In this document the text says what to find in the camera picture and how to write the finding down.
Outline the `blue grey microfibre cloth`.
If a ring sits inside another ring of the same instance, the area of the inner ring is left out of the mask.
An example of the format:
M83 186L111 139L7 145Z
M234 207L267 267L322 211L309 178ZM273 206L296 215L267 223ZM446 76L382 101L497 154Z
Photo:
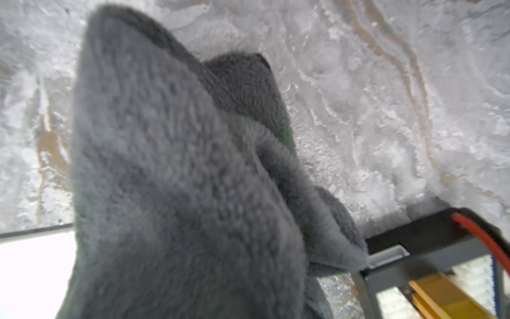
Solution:
M59 318L331 318L369 254L301 167L267 60L197 60L140 11L88 20L73 101L76 261Z

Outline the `white drawing tablet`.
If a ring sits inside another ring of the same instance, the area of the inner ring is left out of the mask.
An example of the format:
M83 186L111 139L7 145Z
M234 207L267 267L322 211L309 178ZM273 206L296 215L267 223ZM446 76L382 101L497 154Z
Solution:
M1 234L1 317L55 318L74 266L73 224Z

